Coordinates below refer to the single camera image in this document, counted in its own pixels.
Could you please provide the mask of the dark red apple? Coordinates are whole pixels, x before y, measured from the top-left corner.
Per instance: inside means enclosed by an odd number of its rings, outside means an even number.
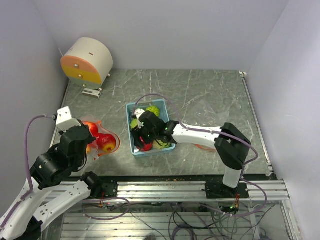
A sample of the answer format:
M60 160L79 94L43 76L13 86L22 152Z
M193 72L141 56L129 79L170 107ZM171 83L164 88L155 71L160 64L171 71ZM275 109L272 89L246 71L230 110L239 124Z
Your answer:
M109 133L99 133L96 137L96 143L99 149L105 153L111 152L116 148L116 138Z

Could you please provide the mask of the clear zip bag orange zipper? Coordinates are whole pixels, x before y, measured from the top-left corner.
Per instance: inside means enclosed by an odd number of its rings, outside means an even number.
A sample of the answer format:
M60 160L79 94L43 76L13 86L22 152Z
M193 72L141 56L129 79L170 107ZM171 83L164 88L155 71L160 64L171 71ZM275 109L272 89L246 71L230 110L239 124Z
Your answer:
M86 154L92 160L97 160L101 156L115 153L121 145L120 138L112 131L107 130L101 124L101 121L84 121L89 127L89 131L95 138L95 141L87 145Z

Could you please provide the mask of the large red apple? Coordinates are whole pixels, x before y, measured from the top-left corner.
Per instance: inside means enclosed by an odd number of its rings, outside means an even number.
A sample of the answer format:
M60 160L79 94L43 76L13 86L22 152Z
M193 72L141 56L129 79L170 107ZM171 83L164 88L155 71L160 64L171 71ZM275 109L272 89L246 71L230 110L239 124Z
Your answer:
M98 134L99 134L99 128L98 128L98 126L97 126L95 123L86 121L86 122L84 122L84 124L89 127L89 131L91 132L91 134L92 134L94 137L97 137L97 136L98 136Z

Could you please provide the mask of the red orange bell pepper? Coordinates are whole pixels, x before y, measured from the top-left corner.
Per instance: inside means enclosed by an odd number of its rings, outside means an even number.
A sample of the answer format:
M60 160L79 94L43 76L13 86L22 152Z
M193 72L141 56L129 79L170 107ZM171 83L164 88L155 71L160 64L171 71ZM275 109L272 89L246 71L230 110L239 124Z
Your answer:
M87 145L86 147L86 153L89 154L92 151L92 148L90 145Z

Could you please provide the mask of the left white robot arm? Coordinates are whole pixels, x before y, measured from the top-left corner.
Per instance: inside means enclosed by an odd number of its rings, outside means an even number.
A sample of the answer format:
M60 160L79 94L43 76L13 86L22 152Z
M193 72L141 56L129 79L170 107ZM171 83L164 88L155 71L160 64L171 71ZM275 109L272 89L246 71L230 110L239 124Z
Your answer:
M102 193L102 181L92 171L54 200L46 197L63 180L86 164L87 146L95 138L87 125L73 126L60 142L40 155L30 169L33 190L23 188L5 215L0 219L2 240L37 240L42 232L61 214L87 198Z

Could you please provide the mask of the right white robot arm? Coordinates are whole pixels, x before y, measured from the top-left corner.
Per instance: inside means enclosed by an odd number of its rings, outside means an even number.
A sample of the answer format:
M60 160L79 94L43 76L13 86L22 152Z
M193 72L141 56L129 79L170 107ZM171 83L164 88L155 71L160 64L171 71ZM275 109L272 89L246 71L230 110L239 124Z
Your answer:
M231 198L238 192L251 142L233 124L199 127L173 120L165 122L153 112L141 108L135 110L133 118L137 120L137 126L131 130L136 148L141 150L148 144L157 143L161 147L193 144L215 149L225 165L221 194Z

